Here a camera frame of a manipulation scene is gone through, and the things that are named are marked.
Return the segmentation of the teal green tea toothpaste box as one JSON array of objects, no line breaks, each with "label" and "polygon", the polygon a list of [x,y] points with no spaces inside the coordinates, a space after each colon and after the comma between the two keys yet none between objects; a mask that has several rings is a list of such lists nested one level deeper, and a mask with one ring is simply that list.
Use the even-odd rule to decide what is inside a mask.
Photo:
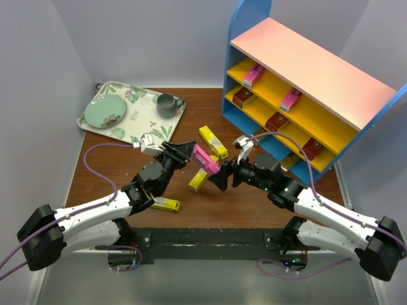
[{"label": "teal green tea toothpaste box", "polygon": [[290,171],[290,169],[299,161],[301,158],[295,153],[290,152],[281,162],[280,165],[282,169],[286,172]]}]

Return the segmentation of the red 3D toothpaste box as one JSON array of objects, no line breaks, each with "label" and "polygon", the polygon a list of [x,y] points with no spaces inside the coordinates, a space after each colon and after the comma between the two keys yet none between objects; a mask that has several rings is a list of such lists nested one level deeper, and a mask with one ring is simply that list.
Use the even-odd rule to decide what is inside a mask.
[{"label": "red 3D toothpaste box", "polygon": [[287,123],[288,119],[279,112],[276,112],[269,117],[265,123],[265,128],[269,132],[277,132],[282,126]]},{"label": "red 3D toothpaste box", "polygon": [[300,154],[306,156],[309,161],[316,158],[323,150],[325,146],[321,144],[317,139],[311,137],[304,146],[300,149]]}]

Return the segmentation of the dark red toothpaste box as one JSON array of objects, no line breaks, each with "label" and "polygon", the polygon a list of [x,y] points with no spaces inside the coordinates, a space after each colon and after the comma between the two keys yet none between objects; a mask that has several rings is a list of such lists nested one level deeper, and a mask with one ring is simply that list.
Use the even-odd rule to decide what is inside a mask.
[{"label": "dark red toothpaste box", "polygon": [[247,88],[241,88],[238,92],[233,95],[233,103],[239,108],[245,107],[247,104],[252,102],[256,98],[255,94],[248,90]]}]

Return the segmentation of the small pink toothpaste box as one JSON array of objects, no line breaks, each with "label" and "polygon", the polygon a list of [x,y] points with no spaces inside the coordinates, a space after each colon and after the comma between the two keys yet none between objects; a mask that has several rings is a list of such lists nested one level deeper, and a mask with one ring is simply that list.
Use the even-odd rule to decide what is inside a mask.
[{"label": "small pink toothpaste box", "polygon": [[291,88],[288,94],[281,100],[279,109],[284,112],[289,112],[301,96],[302,92],[296,88]]}]

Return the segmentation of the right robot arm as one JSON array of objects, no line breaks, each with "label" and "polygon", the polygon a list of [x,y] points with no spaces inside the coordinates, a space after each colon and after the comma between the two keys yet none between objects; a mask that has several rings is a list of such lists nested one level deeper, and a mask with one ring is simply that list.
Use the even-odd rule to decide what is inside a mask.
[{"label": "right robot arm", "polygon": [[277,207],[297,213],[283,234],[287,248],[296,250],[304,245],[334,251],[357,260],[365,272],[383,281],[392,278],[406,257],[406,244],[395,220],[368,217],[319,196],[287,176],[269,154],[260,154],[254,163],[248,159],[211,163],[208,173],[222,191],[232,177],[233,187],[243,182],[257,187]]}]

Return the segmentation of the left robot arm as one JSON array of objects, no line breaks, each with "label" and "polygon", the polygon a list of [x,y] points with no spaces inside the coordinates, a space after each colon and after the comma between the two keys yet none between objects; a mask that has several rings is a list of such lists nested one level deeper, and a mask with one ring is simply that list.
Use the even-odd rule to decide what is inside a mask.
[{"label": "left robot arm", "polygon": [[19,249],[31,271],[44,269],[69,254],[93,246],[127,248],[132,234],[126,217],[141,213],[164,195],[176,170],[192,159],[195,141],[158,147],[139,144],[154,161],[146,163],[133,180],[112,194],[71,208],[37,207],[17,233]]}]

